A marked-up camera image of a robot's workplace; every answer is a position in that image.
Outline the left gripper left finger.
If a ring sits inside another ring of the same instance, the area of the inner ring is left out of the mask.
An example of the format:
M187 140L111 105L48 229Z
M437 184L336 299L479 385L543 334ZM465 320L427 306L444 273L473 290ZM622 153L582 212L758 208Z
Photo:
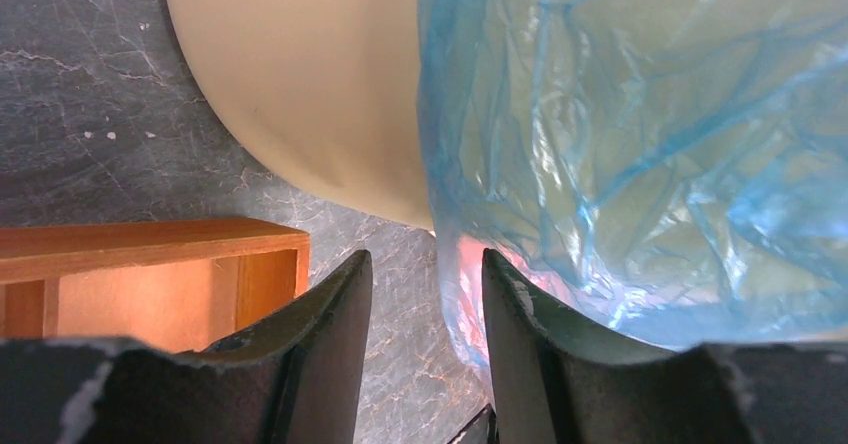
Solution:
M372 304L369 252L200 352L127 337L5 339L5 443L349 443Z

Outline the yellow plastic trash bin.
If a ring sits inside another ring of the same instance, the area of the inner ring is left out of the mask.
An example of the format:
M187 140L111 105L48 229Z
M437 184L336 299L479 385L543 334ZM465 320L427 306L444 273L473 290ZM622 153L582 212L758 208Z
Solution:
M418 125L418 0L167 0L232 135L319 197L435 234Z

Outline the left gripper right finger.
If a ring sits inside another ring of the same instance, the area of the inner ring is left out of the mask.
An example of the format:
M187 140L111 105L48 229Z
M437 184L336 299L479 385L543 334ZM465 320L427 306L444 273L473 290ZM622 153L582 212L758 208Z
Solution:
M482 297L503 443L843 443L843 342L701 344L681 352L605 328L500 253Z

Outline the blue plastic trash bag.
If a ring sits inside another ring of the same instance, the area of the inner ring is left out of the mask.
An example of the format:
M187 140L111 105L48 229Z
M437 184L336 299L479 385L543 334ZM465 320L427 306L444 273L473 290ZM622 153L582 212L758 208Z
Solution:
M435 235L732 337L847 326L847 0L418 0Z

